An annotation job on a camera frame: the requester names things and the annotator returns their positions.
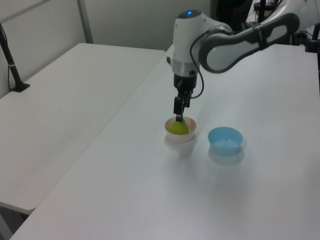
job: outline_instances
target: blue bowl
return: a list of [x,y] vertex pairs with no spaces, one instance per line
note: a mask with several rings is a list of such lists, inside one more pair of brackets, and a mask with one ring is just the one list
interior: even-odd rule
[[236,154],[243,141],[243,137],[238,130],[227,126],[212,129],[208,134],[208,139],[211,151],[220,156]]

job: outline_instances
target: white table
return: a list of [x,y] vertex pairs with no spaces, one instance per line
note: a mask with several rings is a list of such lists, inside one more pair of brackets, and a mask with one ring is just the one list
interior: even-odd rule
[[[319,239],[317,56],[274,45],[226,73],[203,71],[187,143],[164,130],[177,94],[166,56],[12,240]],[[243,134],[240,153],[210,154],[219,126]]]
[[30,214],[164,51],[79,44],[0,100],[0,206]]

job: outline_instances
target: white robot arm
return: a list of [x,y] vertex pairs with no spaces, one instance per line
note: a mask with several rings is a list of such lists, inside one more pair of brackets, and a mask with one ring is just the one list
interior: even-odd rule
[[320,0],[283,0],[261,24],[238,34],[225,23],[212,20],[197,10],[181,13],[174,24],[171,61],[176,120],[182,121],[196,87],[200,64],[209,72],[223,73],[241,59],[320,23]]

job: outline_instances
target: green ball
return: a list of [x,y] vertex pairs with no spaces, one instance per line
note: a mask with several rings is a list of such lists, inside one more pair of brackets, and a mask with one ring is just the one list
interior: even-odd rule
[[184,119],[182,122],[174,121],[168,128],[168,132],[175,135],[185,135],[189,133],[189,128]]

